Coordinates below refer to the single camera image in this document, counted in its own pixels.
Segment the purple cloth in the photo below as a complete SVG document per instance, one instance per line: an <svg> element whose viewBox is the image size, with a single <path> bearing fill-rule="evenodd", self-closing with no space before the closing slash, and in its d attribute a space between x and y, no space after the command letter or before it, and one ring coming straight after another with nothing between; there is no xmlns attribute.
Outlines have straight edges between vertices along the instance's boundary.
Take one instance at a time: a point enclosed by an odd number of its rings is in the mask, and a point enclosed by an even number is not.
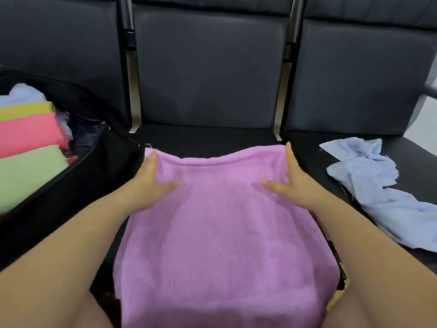
<svg viewBox="0 0 437 328"><path fill-rule="evenodd" d="M128 222L114 265L122 326L319 327L338 265L309 212L259 184L286 181L285 147L157 154L158 181L180 185Z"/></svg>

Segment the folded light green cloth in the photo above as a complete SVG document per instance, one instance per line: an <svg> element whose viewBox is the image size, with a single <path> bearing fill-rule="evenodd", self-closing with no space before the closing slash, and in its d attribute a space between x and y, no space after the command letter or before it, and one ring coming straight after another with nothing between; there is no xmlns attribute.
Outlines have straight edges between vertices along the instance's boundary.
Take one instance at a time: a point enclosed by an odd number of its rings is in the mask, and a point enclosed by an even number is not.
<svg viewBox="0 0 437 328"><path fill-rule="evenodd" d="M67 167L57 145L0 159L0 214L13 209Z"/></svg>

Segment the chair backrest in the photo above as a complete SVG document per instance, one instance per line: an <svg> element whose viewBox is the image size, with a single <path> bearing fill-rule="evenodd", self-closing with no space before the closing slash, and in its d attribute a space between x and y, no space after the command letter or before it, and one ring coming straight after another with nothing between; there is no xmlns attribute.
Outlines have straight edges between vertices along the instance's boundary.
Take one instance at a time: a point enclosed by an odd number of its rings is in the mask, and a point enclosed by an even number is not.
<svg viewBox="0 0 437 328"><path fill-rule="evenodd" d="M132 0L142 121L273 128L292 0Z"/></svg>
<svg viewBox="0 0 437 328"><path fill-rule="evenodd" d="M131 124L117 0L0 0L0 65L89 88Z"/></svg>
<svg viewBox="0 0 437 328"><path fill-rule="evenodd" d="M305 0L281 131L401 135L434 81L437 0Z"/></svg>

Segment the person's left arm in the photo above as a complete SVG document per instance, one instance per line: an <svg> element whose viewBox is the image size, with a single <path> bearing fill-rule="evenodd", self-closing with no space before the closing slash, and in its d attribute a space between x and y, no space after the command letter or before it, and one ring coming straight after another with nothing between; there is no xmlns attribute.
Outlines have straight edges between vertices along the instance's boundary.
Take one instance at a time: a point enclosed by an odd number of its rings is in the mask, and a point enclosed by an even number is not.
<svg viewBox="0 0 437 328"><path fill-rule="evenodd" d="M177 187L156 183L156 159L153 151L132 180L84 208L0 272L0 326L71 325L123 221Z"/></svg>

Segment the hand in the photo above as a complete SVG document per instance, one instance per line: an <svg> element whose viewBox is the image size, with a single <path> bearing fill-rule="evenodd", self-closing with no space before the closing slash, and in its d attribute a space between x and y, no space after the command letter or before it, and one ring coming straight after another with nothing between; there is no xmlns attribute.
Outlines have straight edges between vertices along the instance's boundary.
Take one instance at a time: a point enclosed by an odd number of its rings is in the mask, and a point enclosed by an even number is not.
<svg viewBox="0 0 437 328"><path fill-rule="evenodd" d="M156 151L144 161L136 176L113 192L114 199L122 205L126 212L132 213L149 209L164 195L178 187L176 182L158 184L156 182Z"/></svg>
<svg viewBox="0 0 437 328"><path fill-rule="evenodd" d="M285 156L288 165L287 176L289 183L280 184L262 180L262 186L284 196L299 207L314 211L318 205L329 197L330 193L300 168L290 143L285 146Z"/></svg>

